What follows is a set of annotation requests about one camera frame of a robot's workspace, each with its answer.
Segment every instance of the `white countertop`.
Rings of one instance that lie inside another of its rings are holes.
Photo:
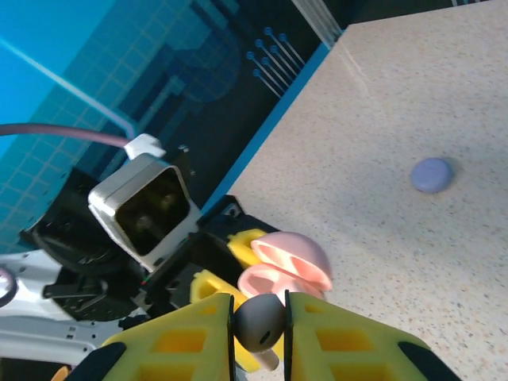
[[[492,0],[353,25],[230,191],[323,246],[331,303],[419,336],[463,380],[508,379],[506,20]],[[409,174],[432,156],[458,173],[424,195]]]

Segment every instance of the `gray earbud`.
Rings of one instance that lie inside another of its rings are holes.
[[[286,328],[286,309],[275,294],[250,298],[234,314],[233,332],[240,344],[252,353],[273,347]]]

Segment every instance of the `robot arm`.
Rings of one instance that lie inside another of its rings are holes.
[[[233,334],[247,349],[262,351],[264,340],[278,340],[281,326],[286,381],[460,381],[408,333],[301,293],[287,292],[284,314],[271,315],[260,302],[270,296],[251,298],[234,314],[233,296],[214,294],[119,333],[67,381],[231,381],[237,377]],[[270,319],[277,316],[284,320]],[[252,330],[241,338],[238,327]]]
[[[76,365],[106,338],[121,332],[118,320],[75,321],[52,299],[41,297],[60,269],[42,250],[1,257],[5,303],[0,308],[0,358]]]

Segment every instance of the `small purple disc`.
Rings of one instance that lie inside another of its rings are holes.
[[[453,180],[453,169],[443,159],[425,159],[414,166],[410,178],[417,190],[434,194],[448,188]]]

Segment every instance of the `pink earbud case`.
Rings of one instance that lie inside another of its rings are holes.
[[[269,233],[251,242],[263,261],[247,268],[238,279],[238,289],[248,298],[276,294],[285,303],[284,292],[304,292],[324,298],[332,289],[328,257],[316,242],[299,233]]]

